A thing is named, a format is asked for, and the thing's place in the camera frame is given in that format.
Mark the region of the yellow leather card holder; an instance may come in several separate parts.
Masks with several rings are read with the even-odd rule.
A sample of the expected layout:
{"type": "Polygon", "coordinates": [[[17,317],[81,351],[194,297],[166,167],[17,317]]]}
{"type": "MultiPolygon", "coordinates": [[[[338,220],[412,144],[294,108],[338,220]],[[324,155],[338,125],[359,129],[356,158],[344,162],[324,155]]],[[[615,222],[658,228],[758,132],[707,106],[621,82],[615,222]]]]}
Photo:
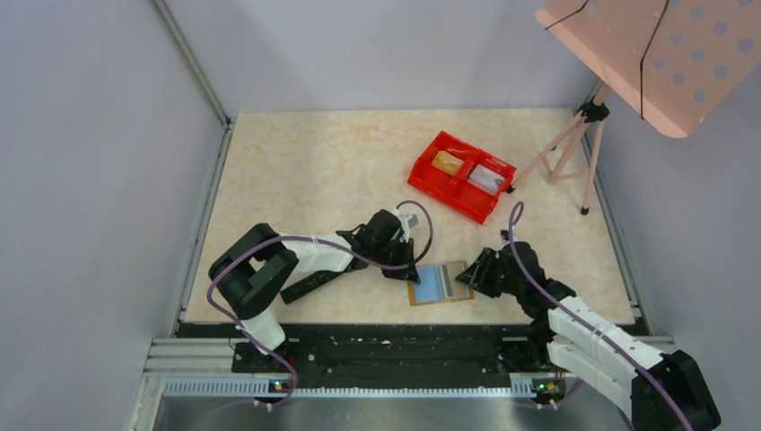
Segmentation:
{"type": "Polygon", "coordinates": [[[417,268],[419,282],[407,284],[411,306],[464,302],[474,299],[468,284],[460,283],[456,276],[466,269],[465,261],[452,261],[417,268]]]}

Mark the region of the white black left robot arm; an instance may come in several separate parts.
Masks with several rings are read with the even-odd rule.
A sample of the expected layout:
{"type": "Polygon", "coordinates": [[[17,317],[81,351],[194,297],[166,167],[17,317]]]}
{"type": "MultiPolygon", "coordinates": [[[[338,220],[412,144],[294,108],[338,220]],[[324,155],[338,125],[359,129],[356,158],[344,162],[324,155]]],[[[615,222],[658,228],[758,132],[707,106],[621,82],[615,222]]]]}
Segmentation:
{"type": "Polygon", "coordinates": [[[284,235],[269,224],[250,228],[208,269],[216,290],[243,330],[269,355],[285,341],[273,302],[285,303],[369,266],[384,277],[419,281],[412,229],[414,214],[381,209],[352,230],[322,236],[284,235]]]}

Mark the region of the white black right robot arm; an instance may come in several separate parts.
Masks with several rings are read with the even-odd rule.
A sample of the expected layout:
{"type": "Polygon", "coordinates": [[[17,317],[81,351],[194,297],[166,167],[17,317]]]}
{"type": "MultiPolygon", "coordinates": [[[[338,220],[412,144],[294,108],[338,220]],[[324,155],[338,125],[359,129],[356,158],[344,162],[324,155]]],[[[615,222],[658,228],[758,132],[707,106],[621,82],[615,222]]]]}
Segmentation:
{"type": "Polygon", "coordinates": [[[532,319],[527,355],[569,371],[611,401],[635,430],[714,430],[721,415],[697,362],[664,352],[594,312],[548,277],[526,242],[482,249],[457,281],[491,298],[512,295],[532,319]]]}

